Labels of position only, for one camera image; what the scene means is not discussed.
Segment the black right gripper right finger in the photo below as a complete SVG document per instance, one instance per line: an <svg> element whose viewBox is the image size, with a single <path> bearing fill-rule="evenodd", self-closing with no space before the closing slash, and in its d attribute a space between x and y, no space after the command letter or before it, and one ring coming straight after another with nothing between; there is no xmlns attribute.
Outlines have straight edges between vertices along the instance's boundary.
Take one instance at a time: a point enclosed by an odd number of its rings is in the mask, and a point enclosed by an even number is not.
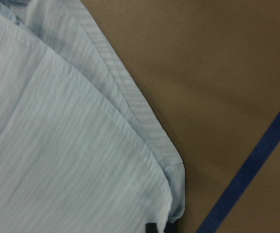
<svg viewBox="0 0 280 233"><path fill-rule="evenodd" d="M175 223L167 222L164 233L177 233L177 226Z"/></svg>

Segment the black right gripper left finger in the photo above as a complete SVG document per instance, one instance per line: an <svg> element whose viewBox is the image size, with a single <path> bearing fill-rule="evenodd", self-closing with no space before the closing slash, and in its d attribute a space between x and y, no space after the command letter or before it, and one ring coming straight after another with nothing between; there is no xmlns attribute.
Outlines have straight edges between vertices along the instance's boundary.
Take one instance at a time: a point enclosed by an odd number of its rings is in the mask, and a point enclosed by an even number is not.
<svg viewBox="0 0 280 233"><path fill-rule="evenodd" d="M145 225L146 233L158 233L158 227L156 223L146 223Z"/></svg>

